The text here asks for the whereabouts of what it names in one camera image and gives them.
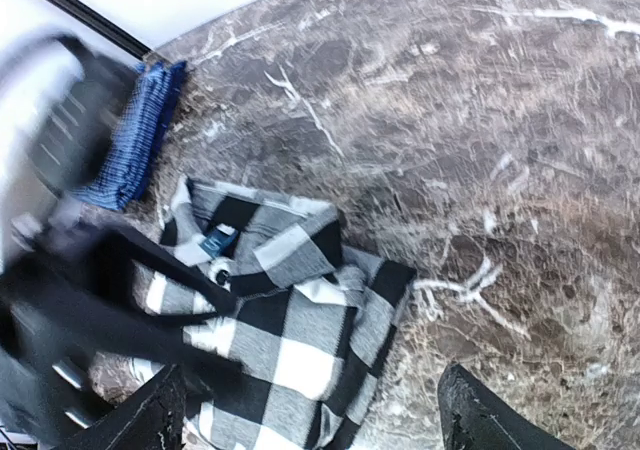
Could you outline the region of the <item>black white plaid shirt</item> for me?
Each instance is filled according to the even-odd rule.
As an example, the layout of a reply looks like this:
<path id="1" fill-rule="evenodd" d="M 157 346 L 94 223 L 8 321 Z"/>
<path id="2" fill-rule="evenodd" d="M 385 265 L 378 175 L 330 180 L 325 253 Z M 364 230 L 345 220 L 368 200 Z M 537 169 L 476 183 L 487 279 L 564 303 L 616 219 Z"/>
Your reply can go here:
<path id="1" fill-rule="evenodd" d="M 185 330 L 238 361 L 238 385 L 187 405 L 213 449 L 347 449 L 374 398 L 415 271 L 345 245 L 338 209 L 182 177 L 160 240 L 239 305 Z"/>

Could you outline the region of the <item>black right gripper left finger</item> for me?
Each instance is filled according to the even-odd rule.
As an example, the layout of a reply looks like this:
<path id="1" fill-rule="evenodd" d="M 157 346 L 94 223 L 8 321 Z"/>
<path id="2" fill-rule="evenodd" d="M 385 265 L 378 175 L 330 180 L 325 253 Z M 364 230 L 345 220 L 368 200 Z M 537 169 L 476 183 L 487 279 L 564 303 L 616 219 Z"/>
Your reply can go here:
<path id="1" fill-rule="evenodd" d="M 63 450 L 181 449 L 186 384 L 166 366 L 121 405 L 62 443 Z"/>

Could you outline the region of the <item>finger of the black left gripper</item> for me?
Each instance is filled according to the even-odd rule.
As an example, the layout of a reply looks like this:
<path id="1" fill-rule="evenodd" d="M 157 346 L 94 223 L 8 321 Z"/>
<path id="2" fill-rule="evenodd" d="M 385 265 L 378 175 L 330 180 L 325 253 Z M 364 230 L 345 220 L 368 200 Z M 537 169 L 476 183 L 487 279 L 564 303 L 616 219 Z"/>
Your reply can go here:
<path id="1" fill-rule="evenodd" d="M 34 368 L 97 355 L 237 370 L 184 332 L 230 315 L 237 300 L 198 266 L 133 229 L 49 231 L 16 243 L 1 275 L 1 354 Z"/>

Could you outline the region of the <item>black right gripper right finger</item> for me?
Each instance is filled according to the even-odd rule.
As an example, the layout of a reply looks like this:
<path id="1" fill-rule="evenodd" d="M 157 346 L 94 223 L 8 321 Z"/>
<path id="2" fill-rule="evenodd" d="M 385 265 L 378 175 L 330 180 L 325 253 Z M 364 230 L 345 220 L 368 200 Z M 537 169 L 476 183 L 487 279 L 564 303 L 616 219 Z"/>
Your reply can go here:
<path id="1" fill-rule="evenodd" d="M 446 449 L 572 450 L 521 416 L 458 363 L 445 368 L 437 395 Z"/>

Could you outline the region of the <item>blue checked shirt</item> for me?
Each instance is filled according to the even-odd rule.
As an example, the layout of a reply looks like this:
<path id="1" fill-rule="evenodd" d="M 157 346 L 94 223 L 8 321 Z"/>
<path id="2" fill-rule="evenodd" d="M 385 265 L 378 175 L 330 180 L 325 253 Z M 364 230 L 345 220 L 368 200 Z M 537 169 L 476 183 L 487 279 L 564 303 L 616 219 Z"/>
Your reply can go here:
<path id="1" fill-rule="evenodd" d="M 145 193 L 186 79 L 187 63 L 140 66 L 132 98 L 98 177 L 72 192 L 78 200 L 120 211 Z"/>

